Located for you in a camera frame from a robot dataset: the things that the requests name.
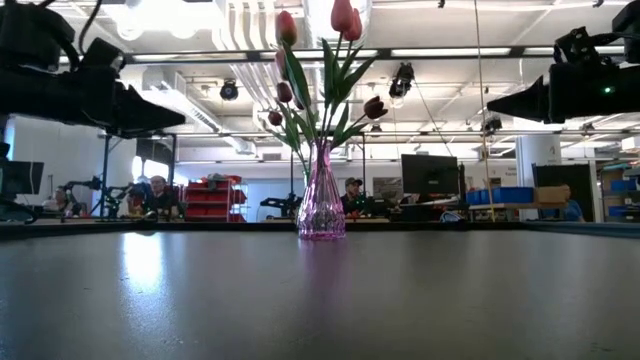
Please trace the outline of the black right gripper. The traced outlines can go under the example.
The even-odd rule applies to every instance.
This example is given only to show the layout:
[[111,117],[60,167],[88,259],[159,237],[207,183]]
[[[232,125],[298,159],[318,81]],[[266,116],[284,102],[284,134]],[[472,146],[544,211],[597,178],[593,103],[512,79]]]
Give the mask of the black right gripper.
[[[552,65],[548,85],[541,75],[528,88],[489,101],[487,109],[542,123],[549,120],[564,123],[575,117],[613,114],[616,112],[612,105],[616,95],[612,83],[614,75],[615,72],[606,67]],[[548,103],[548,114],[538,108],[546,107]]]

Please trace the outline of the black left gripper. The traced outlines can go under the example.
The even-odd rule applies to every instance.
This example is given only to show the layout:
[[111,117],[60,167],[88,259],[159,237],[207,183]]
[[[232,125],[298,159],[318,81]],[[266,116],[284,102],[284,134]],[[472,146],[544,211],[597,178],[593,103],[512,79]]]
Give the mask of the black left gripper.
[[117,83],[118,78],[111,67],[88,67],[56,74],[53,119],[70,125],[103,128],[107,134],[122,138],[186,122],[183,114],[145,100],[132,86]]

